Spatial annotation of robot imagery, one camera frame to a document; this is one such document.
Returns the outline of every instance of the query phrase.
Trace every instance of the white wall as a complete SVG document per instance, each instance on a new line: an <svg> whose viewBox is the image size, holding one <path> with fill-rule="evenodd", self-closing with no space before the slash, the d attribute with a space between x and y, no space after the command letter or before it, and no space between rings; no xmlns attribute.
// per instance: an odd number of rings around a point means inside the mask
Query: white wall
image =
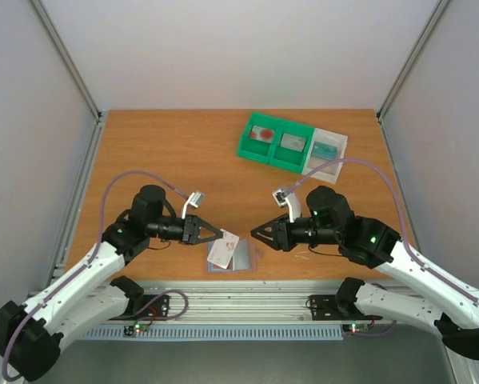
<svg viewBox="0 0 479 384"><path fill-rule="evenodd" d="M45 0L111 108L381 106L436 0Z"/></svg>
<svg viewBox="0 0 479 384"><path fill-rule="evenodd" d="M452 2L386 129L422 250L479 287L479 0Z"/></svg>
<svg viewBox="0 0 479 384"><path fill-rule="evenodd" d="M0 307L46 284L92 127L28 2L0 0Z"/></svg>

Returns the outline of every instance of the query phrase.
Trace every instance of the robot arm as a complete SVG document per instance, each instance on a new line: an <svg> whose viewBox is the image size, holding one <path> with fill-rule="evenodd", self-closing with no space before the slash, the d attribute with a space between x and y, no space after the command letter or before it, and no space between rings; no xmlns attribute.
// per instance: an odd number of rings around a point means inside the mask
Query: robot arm
<svg viewBox="0 0 479 384"><path fill-rule="evenodd" d="M309 218L293 210L299 208L293 194L286 197L278 190L273 196L279 206L289 208L289 214L253 229L254 238L284 251L297 244L309 244L311 248L338 245L339 253L351 262L388 274L427 299L389 293L347 278L337 293L339 308L346 313L356 310L385 316L441 334L447 347L479 360L478 288L462 282L408 246L412 257L398 232L374 218L355 216L345 197L328 187L319 186L307 196Z"/></svg>
<svg viewBox="0 0 479 384"><path fill-rule="evenodd" d="M0 309L0 355L28 381L45 374L59 354L97 324L121 314L134 314L142 303L143 289L126 277L115 278L100 294L87 298L98 285L121 270L143 250L150 238L178 240L194 245L222 237L222 232L198 216L203 194L193 193L182 218L166 201L159 186L143 186L129 210L119 215L88 254L54 284L23 304L8 302ZM163 208L170 212L163 216ZM212 232L200 237L201 228Z"/></svg>

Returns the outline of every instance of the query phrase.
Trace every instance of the green tray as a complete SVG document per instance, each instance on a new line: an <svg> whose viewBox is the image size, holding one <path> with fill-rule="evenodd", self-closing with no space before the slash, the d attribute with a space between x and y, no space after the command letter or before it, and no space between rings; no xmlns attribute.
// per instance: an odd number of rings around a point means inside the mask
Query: green tray
<svg viewBox="0 0 479 384"><path fill-rule="evenodd" d="M272 130L274 132L273 141L269 143L251 138L250 135L254 126ZM314 130L315 128L312 126L253 112L239 140L238 156L300 174L305 166ZM280 146L284 134L304 138L305 147L303 151Z"/></svg>

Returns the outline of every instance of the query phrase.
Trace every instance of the metal bracket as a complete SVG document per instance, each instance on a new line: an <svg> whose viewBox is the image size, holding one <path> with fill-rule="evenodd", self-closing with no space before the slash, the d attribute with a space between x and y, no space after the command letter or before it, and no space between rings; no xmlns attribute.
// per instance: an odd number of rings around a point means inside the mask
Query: metal bracket
<svg viewBox="0 0 479 384"><path fill-rule="evenodd" d="M198 208L202 204L204 197L205 195L199 190L193 192L184 203L184 206L182 206L181 218L186 218L188 206L192 206L195 209Z"/></svg>
<svg viewBox="0 0 479 384"><path fill-rule="evenodd" d="M329 320L381 320L379 316L365 316L364 314L343 314L337 307L335 302L335 295L333 294L313 294L307 301L307 307L312 314L314 321L329 321Z"/></svg>
<svg viewBox="0 0 479 384"><path fill-rule="evenodd" d="M283 208L287 206L289 208L289 221L294 222L296 218L301 217L300 201L297 199L294 193L287 196L284 195L286 188L283 186L273 192L274 201L278 206Z"/></svg>
<svg viewBox="0 0 479 384"><path fill-rule="evenodd" d="M143 295L143 299L140 304L140 308L142 308L147 302L152 300L155 297L153 294L145 294ZM153 302L149 307L156 311L156 317L165 318L168 315L168 311L170 310L170 296L167 294L161 296L158 300ZM130 318L126 320L138 320L139 318L148 318L152 314L152 311L147 307L142 312L135 314L134 316L129 312L124 312L124 315L131 315Z"/></svg>

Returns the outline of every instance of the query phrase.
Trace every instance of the wooden table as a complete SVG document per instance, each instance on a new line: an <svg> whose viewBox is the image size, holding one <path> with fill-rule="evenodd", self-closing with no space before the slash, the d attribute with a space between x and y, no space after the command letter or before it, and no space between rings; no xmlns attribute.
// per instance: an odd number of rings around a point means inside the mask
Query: wooden table
<svg viewBox="0 0 479 384"><path fill-rule="evenodd" d="M106 185L126 170L148 170L187 194L201 190L206 198L196 211L207 222L235 234L249 231L284 213L271 192L292 185L301 175L236 156L238 140L251 110L112 110L107 118L98 156L79 218L68 267L76 263L97 238L98 207ZM372 110L262 110L262 113L348 135L346 157L379 166L394 181L392 167ZM130 208L141 186L155 183L132 175L115 184L106 204L106 226ZM320 183L310 179L297 190L301 203ZM356 214L374 217L400 231L389 190L372 170L346 164L335 186ZM180 214L183 199L169 190L167 197ZM136 280L202 279L343 279L383 278L377 271L344 258L311 254L305 246L292 252L271 250L255 242L262 253L255 272L207 274L206 245L147 250L121 274ZM321 252L337 253L321 246Z"/></svg>

